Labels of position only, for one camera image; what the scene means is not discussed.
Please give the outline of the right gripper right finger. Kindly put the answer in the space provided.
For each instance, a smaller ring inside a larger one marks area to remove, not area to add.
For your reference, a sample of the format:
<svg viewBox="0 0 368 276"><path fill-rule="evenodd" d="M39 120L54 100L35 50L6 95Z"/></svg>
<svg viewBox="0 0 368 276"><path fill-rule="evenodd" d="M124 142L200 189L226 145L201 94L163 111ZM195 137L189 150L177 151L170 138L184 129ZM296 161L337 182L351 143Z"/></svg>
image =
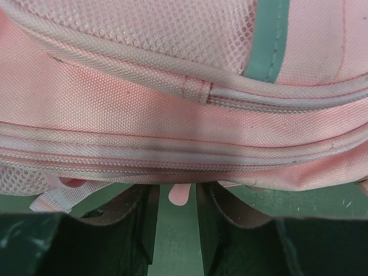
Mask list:
<svg viewBox="0 0 368 276"><path fill-rule="evenodd" d="M205 275L366 275L367 218L272 217L196 186Z"/></svg>

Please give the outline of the pink student backpack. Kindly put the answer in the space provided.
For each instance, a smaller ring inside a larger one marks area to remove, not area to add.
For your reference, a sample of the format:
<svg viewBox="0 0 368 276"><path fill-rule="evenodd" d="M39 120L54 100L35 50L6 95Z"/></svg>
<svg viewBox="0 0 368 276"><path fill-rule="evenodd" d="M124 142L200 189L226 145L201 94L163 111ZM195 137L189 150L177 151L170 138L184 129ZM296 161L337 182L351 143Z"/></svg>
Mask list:
<svg viewBox="0 0 368 276"><path fill-rule="evenodd" d="M366 1L2 1L1 193L367 178Z"/></svg>

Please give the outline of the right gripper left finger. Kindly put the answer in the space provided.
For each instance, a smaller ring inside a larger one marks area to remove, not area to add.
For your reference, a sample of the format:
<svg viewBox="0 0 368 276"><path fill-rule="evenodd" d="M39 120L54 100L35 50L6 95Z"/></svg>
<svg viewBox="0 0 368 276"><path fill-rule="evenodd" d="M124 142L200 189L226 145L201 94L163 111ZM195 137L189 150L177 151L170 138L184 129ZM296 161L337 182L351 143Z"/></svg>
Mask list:
<svg viewBox="0 0 368 276"><path fill-rule="evenodd" d="M81 218L1 214L1 274L147 275L159 193L134 185Z"/></svg>

